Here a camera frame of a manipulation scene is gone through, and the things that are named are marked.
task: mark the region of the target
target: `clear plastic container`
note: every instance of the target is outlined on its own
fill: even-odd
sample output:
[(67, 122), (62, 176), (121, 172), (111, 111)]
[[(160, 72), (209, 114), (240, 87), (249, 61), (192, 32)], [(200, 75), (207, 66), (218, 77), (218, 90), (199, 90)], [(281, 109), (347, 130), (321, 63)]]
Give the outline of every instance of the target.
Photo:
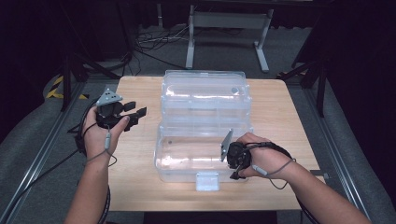
[(253, 131), (250, 107), (242, 72), (166, 71), (154, 158), (161, 179), (195, 182), (217, 176), (219, 182), (234, 181), (227, 161), (220, 161), (220, 144), (230, 129), (233, 141)]

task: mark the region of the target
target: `light wood table surface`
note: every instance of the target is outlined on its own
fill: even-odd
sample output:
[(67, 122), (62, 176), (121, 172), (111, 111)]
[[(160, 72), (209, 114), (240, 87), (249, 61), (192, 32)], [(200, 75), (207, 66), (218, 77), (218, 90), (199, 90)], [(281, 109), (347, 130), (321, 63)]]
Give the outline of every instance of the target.
[[(148, 113), (123, 133), (109, 168), (112, 211), (254, 211), (300, 209), (289, 186), (276, 189), (269, 180), (250, 178), (220, 183), (219, 191), (196, 191), (195, 183), (162, 182), (154, 166), (161, 115), (162, 77), (123, 77), (117, 89), (123, 103), (136, 101)], [(252, 97), (250, 121), (254, 133), (285, 148), (308, 170), (318, 170), (304, 128), (285, 83), (248, 79)], [(284, 182), (275, 180), (279, 186)]]

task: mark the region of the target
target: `gray carpet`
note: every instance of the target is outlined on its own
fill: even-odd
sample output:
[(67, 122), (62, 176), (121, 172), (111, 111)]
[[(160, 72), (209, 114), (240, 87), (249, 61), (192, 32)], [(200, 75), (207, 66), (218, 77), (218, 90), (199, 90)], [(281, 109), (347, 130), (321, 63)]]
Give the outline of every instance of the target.
[[(152, 27), (147, 32), (153, 32), (156, 29), (160, 28)], [(202, 31), (195, 38), (196, 50), (193, 69), (236, 70), (245, 72), (247, 78), (275, 78), (279, 72), (291, 69), (290, 65), (309, 32), (309, 29), (271, 29), (264, 44), (264, 53), (270, 72), (264, 74), (261, 72), (252, 47), (255, 36), (258, 36), (256, 31), (244, 30), (238, 35), (215, 30)], [(146, 53), (169, 63), (184, 66), (187, 41), (181, 39)], [(178, 69), (138, 52), (135, 52), (134, 55), (139, 60), (133, 58), (130, 62), (132, 73), (129, 68), (126, 68), (125, 76), (136, 75), (139, 70), (141, 70), (139, 76), (163, 76), (167, 69)], [(287, 83), (320, 169), (330, 176), (326, 180), (327, 184), (347, 196), (343, 182), (330, 157), (326, 138), (321, 132), (318, 122), (313, 119), (316, 112), (310, 109), (309, 100), (306, 97), (307, 91), (315, 93), (316, 90), (315, 88), (307, 91), (302, 90), (298, 85), (295, 85), (298, 80), (298, 77), (294, 77)], [(110, 80), (100, 74), (94, 74), (91, 75), (82, 93), (88, 93), (92, 99), (100, 95), (106, 87), (115, 88), (117, 84), (117, 80)], [(60, 134), (55, 139), (53, 148), (50, 149), (42, 171), (49, 169), (76, 149), (73, 134), (67, 133), (67, 130), (79, 123), (79, 119), (90, 101), (77, 100), (73, 104), (70, 115), (65, 119)], [(0, 146), (0, 152), (2, 152), (2, 157), (0, 157), (1, 211), (7, 207), (18, 185), (22, 182), (24, 173), (45, 142), (54, 121), (60, 115), (61, 106), (61, 99), (47, 99), (46, 103), (21, 121)], [(395, 223), (396, 215), (390, 199), (361, 153), (359, 144), (347, 125), (330, 85), (326, 89), (324, 113), (324, 121), (328, 124), (332, 137), (340, 149), (370, 219), (374, 223)], [(76, 184), (83, 169), (83, 161), (83, 156), (77, 154), (34, 185), (13, 223), (61, 223), (76, 190)], [(143, 223), (143, 213), (110, 212), (109, 220), (119, 223)], [(297, 223), (299, 220), (299, 211), (278, 212), (279, 224)]]

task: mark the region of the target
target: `dark background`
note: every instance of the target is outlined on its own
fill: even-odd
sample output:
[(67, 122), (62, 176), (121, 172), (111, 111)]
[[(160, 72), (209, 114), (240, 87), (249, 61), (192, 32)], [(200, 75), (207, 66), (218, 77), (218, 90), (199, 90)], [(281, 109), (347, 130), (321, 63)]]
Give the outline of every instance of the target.
[[(277, 10), (273, 26), (315, 26), (296, 62), (326, 56), (328, 79), (337, 100), (395, 204), (396, 8), (385, 0), (334, 4), (336, 11), (320, 17), (317, 11)], [(164, 6), (164, 27), (186, 22), (185, 7)], [(137, 34), (137, 24), (157, 25), (155, 4), (122, 2), (120, 8), (129, 22), (125, 27), (130, 38)], [(243, 10), (254, 12), (252, 8)], [(79, 52), (94, 61), (104, 61), (122, 56), (126, 45), (112, 1), (1, 1), (0, 141), (43, 104), (43, 89), (59, 74), (66, 53)]]

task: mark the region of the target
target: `table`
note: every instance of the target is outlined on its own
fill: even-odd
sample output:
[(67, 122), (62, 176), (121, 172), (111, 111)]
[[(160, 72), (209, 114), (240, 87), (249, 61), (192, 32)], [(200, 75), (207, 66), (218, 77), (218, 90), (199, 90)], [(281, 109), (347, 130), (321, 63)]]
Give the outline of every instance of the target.
[[(259, 211), (300, 209), (291, 188), (279, 190), (263, 178), (220, 183), (219, 191), (196, 191), (195, 183), (165, 183), (154, 166), (161, 116), (162, 77), (123, 77), (117, 89), (123, 102), (136, 101), (148, 113), (120, 137), (109, 168), (112, 211)], [(285, 83), (248, 79), (254, 133), (284, 147), (303, 167), (318, 170), (311, 146)]]

